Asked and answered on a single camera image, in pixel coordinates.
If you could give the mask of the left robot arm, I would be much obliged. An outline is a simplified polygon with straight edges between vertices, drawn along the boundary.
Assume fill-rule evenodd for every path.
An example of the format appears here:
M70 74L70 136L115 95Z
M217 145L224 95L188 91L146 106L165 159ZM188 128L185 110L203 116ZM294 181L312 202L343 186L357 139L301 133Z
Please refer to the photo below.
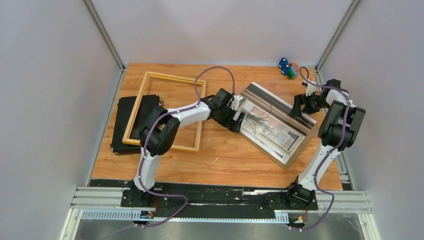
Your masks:
M130 188L135 202L142 207L152 203L160 160L170 150L180 128L212 119L229 131L239 133L245 118L245 113L239 110L243 99L221 88L217 94L199 96L194 103L183 107L165 109L155 105L139 132L141 157Z

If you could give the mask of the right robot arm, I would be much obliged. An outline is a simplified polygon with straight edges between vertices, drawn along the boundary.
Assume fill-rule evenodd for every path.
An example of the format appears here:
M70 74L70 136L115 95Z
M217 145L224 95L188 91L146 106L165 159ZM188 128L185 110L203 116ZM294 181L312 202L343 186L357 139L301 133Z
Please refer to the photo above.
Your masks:
M357 107L341 82L331 79L316 92L315 82L305 79L302 82L306 91L296 95L290 117L317 113L327 109L317 136L320 144L308 166L299 174L285 195L286 204L292 209L306 208L315 199L319 183L331 162L346 148L350 148L359 133L366 111Z

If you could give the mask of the photo print board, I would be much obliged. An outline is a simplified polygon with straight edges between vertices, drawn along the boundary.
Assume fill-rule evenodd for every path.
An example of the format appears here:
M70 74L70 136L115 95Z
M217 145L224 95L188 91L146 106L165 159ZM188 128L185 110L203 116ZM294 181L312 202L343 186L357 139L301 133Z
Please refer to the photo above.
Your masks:
M291 104L256 82L240 94L245 113L240 133L264 155L287 171L316 137L320 124L307 114L291 117Z

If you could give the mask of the wooden picture frame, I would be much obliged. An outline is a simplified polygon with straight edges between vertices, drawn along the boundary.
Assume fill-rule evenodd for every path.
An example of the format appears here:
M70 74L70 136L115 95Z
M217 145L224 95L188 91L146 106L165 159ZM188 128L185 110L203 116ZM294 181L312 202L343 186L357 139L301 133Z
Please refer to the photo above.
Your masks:
M186 106L165 108L161 104L159 95L145 94L149 82L153 81L159 82L161 85L172 82L192 85L196 99ZM156 155L162 155L169 150L199 152L202 124L209 115L208 107L200 100L206 96L206 85L206 80L202 79L195 80L152 71L145 72L124 130L122 143L139 147L148 143L146 149ZM174 140L178 130L191 124L196 124L194 146L175 144Z

